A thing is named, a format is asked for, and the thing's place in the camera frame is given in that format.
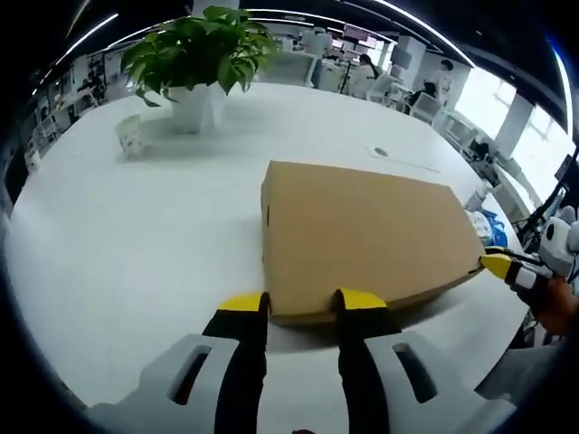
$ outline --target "paper cup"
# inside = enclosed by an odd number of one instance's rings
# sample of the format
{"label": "paper cup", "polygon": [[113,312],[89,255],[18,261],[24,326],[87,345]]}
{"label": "paper cup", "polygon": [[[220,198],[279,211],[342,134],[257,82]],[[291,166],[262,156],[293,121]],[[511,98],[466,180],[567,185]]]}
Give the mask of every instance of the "paper cup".
{"label": "paper cup", "polygon": [[120,146],[127,156],[136,156],[143,149],[140,124],[141,116],[135,115],[122,120],[115,127]]}

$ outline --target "brown cardboard box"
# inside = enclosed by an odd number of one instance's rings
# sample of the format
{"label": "brown cardboard box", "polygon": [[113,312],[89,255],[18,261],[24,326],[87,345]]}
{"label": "brown cardboard box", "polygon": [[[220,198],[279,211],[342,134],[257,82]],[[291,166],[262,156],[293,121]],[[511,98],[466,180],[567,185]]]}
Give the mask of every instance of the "brown cardboard box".
{"label": "brown cardboard box", "polygon": [[273,319],[327,318],[338,288],[406,307],[470,278],[483,253],[444,185],[272,161],[261,208]]}

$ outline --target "white table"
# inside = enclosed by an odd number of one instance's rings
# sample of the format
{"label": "white table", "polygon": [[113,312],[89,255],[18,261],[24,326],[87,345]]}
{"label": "white table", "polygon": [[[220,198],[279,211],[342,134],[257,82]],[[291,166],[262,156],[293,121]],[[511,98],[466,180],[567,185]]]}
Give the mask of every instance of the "white table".
{"label": "white table", "polygon": [[[378,104],[264,83],[226,102],[216,133],[160,138],[136,162],[125,161],[114,125],[168,108],[136,97],[96,108],[52,147],[14,207],[5,248],[17,301],[53,369],[88,405],[132,392],[141,369],[202,332],[220,302],[263,288],[260,186],[272,158],[447,184],[463,203],[479,183],[433,129]],[[375,146],[390,159],[371,156]],[[506,221],[492,197],[485,205]],[[519,248],[510,227],[507,236]],[[410,328],[474,388],[526,311],[483,272]],[[337,349],[272,325],[269,338],[260,431],[347,432]]]}

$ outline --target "potted plant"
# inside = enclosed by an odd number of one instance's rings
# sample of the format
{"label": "potted plant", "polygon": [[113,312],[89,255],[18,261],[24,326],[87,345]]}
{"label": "potted plant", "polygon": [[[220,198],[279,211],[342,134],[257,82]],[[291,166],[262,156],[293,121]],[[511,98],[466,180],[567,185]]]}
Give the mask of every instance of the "potted plant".
{"label": "potted plant", "polygon": [[153,90],[171,101],[180,130],[197,133],[214,118],[223,93],[235,83],[243,91],[251,86],[273,50],[268,29],[247,11],[209,6],[201,18],[179,18],[150,33],[123,54],[121,70],[149,107],[158,107],[146,96]]}

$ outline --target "human hand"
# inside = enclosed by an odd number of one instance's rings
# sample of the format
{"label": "human hand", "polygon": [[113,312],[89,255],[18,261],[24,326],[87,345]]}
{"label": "human hand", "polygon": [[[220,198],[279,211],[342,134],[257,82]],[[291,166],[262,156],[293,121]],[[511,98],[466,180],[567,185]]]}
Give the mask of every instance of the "human hand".
{"label": "human hand", "polygon": [[549,280],[548,291],[548,302],[538,311],[538,320],[550,334],[564,335],[577,312],[579,298],[573,295],[565,279],[558,276]]}

